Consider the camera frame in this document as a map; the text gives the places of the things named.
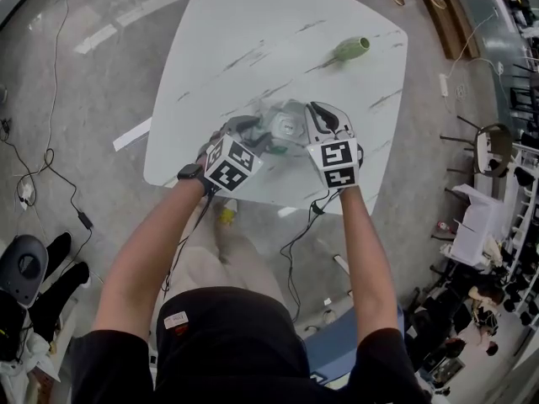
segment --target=wristwatch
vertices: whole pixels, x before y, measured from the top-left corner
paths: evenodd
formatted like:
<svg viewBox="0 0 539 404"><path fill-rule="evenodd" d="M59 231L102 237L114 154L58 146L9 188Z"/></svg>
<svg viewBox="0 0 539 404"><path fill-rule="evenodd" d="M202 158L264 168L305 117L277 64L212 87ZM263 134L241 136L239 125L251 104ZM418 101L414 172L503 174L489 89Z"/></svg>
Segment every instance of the wristwatch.
<svg viewBox="0 0 539 404"><path fill-rule="evenodd" d="M182 167L181 171L178 172L178 180L195 178L204 186L204 196L207 196L215 187L215 184L204 177L204 168L198 163L185 165Z"/></svg>

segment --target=white box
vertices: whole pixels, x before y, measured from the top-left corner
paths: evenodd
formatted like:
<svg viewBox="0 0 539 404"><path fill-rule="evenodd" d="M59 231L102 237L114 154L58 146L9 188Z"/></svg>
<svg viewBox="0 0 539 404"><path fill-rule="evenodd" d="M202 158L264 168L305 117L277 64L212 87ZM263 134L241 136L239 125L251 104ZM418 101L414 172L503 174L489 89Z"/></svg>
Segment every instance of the white box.
<svg viewBox="0 0 539 404"><path fill-rule="evenodd" d="M312 144L307 150L327 189L358 185L360 164L355 138Z"/></svg>
<svg viewBox="0 0 539 404"><path fill-rule="evenodd" d="M251 151L229 135L208 150L204 176L227 192L242 187L262 167L262 162Z"/></svg>

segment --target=white label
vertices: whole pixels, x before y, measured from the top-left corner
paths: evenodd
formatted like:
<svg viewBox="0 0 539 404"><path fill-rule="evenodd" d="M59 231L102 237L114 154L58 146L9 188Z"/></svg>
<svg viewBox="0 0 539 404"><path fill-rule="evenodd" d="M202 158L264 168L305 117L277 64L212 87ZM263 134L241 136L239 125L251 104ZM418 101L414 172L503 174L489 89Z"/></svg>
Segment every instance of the white label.
<svg viewBox="0 0 539 404"><path fill-rule="evenodd" d="M176 313L176 314L173 314L172 316L168 316L165 319L165 328L170 329L171 327L183 325L184 323L187 323L188 321L189 319L187 318L185 311L182 311L181 313Z"/></svg>

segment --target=white marble table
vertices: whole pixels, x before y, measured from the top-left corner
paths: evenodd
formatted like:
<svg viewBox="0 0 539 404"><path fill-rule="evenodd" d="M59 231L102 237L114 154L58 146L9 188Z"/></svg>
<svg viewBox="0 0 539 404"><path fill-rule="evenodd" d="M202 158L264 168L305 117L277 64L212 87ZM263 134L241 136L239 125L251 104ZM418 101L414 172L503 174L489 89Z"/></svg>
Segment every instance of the white marble table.
<svg viewBox="0 0 539 404"><path fill-rule="evenodd" d="M324 66L342 40L371 49ZM342 109L365 150L360 185L376 203L397 123L407 35L355 0L190 0L164 68L153 112L144 178L174 181L214 130L253 114L262 98L319 101ZM308 157L264 154L238 199L308 208L323 189ZM341 213L333 202L328 212Z"/></svg>

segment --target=concrete floor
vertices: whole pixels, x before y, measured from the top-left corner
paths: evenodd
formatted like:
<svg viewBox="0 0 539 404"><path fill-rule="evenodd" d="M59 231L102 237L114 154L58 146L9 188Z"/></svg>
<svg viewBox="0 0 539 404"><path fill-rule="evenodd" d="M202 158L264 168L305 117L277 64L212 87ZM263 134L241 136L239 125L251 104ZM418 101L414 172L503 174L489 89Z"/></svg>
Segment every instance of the concrete floor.
<svg viewBox="0 0 539 404"><path fill-rule="evenodd" d="M67 1L69 14L58 42L58 96L51 121L51 147L56 151L53 167L79 188L75 205L94 224L93 237L80 259L105 278L120 246L166 192L142 178L146 138L119 152L115 152L113 140L152 115L168 50L189 0L168 0L166 4L158 0L157 6L156 0ZM392 265L398 298L405 301L415 286L423 287L433 279L429 266L441 260L440 244L430 240L435 223L450 221L460 211L443 188L464 182L462 176L446 173L447 166L458 167L465 161L462 147L441 142L438 135L471 135L469 127L457 122L454 108L481 124L495 121L494 86L486 65L459 65L445 104L438 76L448 73L451 62L443 55L422 1L406 0L402 8L392 0L359 1L408 33L403 100L372 216ZM160 4L153 12L148 10ZM127 25L118 21L142 8L146 16L135 16ZM11 141L32 169L42 163L48 138L55 89L54 45L65 14L64 0L28 0L0 32L0 82L9 90L0 118L13 119ZM99 38L94 36L91 45L87 38L107 25L109 37L96 45ZM467 98L462 102L454 95L459 83L467 86ZM14 175L24 170L4 144L0 144L0 157L0 238L10 241L20 212L19 207L13 211ZM77 250L87 231L69 203L72 188L48 170L35 182L39 192L36 211L20 216L19 233L43 237L39 213L45 239L51 241L68 229ZM241 203L234 225L265 256L294 311L286 290L287 261L278 251L305 225L307 213L297 211L281 219L279 209ZM294 277L302 298L302 325L324 310L323 301L328 297L348 304L350 284L331 260L335 253L345 255L341 221L340 216L324 216L295 245ZM95 279L89 290L77 294L85 313L78 332L91 325L100 291L101 284Z"/></svg>

